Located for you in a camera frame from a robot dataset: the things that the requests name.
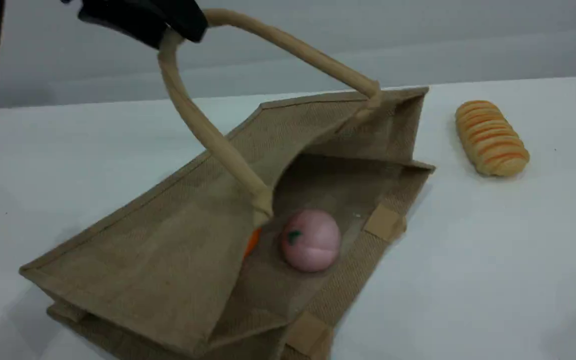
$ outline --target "gray wall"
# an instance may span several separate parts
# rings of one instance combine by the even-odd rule
[[[259,18],[382,86],[576,76],[576,0],[202,0]],[[165,98],[155,52],[76,19],[80,3],[9,0],[0,107]],[[184,45],[193,96],[343,89],[234,29]]]

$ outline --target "bread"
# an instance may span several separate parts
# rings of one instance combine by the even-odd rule
[[[519,135],[492,102],[464,102],[455,121],[461,145],[479,173],[513,176],[530,161]]]

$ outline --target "toy fruit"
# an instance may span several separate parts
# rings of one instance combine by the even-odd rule
[[[259,242],[259,233],[261,233],[260,227],[257,230],[253,231],[252,235],[250,235],[250,239],[248,240],[248,245],[246,248],[246,253],[244,254],[244,258],[250,255],[252,249],[254,249],[255,246],[257,246],[257,243]]]
[[[306,209],[293,215],[281,233],[281,250],[298,271],[323,271],[339,255],[341,236],[335,219],[323,210]]]

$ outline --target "orange object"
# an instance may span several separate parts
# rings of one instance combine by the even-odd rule
[[[248,246],[246,248],[246,253],[244,254],[244,258],[246,258],[250,252],[252,251],[252,249],[255,248],[255,246],[257,245],[257,243],[259,242],[259,234],[261,233],[261,228],[258,228],[257,230],[255,230],[252,235],[250,235],[250,239],[248,240]]]

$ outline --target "bag handle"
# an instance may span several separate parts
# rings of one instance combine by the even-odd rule
[[[203,10],[209,27],[230,25],[257,35],[295,55],[323,73],[348,85],[367,96],[366,105],[355,112],[357,122],[368,115],[381,103],[382,92],[379,82],[354,71],[337,60],[316,50],[303,41],[283,32],[276,27],[265,25],[245,14],[227,9]],[[254,226],[260,226],[272,217],[272,191],[254,173],[242,155],[231,145],[226,137],[208,120],[197,105],[190,100],[177,67],[176,51],[184,41],[174,30],[168,29],[159,44],[158,63],[170,100],[186,125],[213,157],[229,171],[251,194],[254,207]]]

